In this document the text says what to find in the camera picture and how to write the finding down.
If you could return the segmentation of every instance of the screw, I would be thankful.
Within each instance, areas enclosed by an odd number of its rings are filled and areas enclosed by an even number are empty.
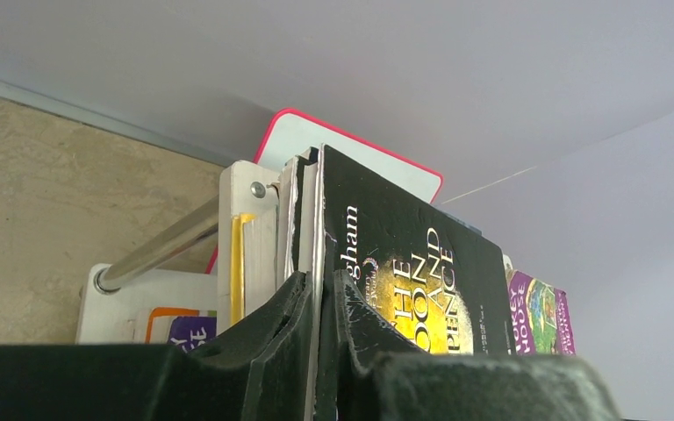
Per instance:
[[[252,190],[252,194],[258,199],[262,199],[265,197],[265,194],[267,194],[267,190],[261,182],[253,182],[249,188]]]

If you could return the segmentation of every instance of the black book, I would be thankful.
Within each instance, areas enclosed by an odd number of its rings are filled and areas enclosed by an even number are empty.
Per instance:
[[[430,353],[512,352],[499,247],[330,146],[319,151],[317,184],[325,274],[346,269]]]

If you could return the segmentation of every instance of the concrete floor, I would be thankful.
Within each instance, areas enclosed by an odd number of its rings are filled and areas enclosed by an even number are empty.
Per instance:
[[[70,343],[79,290],[218,194],[221,168],[0,99],[0,343]],[[213,242],[172,262],[203,272]]]

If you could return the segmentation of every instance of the metal pole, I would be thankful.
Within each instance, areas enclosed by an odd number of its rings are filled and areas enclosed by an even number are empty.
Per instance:
[[[99,272],[94,285],[103,293],[115,292],[218,231],[219,197],[215,196],[124,259]]]

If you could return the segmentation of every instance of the baseboard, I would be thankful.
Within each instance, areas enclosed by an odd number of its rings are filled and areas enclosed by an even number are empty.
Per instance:
[[[50,112],[57,116],[69,118],[86,125],[116,133],[127,138],[136,139],[150,145],[158,146],[172,152],[197,158],[202,161],[212,162],[227,167],[233,163],[230,158],[215,153],[199,146],[189,145],[180,140],[171,139],[141,127],[130,125],[111,117],[98,114],[94,111],[76,107],[70,103],[53,99],[27,89],[18,88],[6,82],[0,81],[0,97],[15,103],[33,107],[37,110]]]

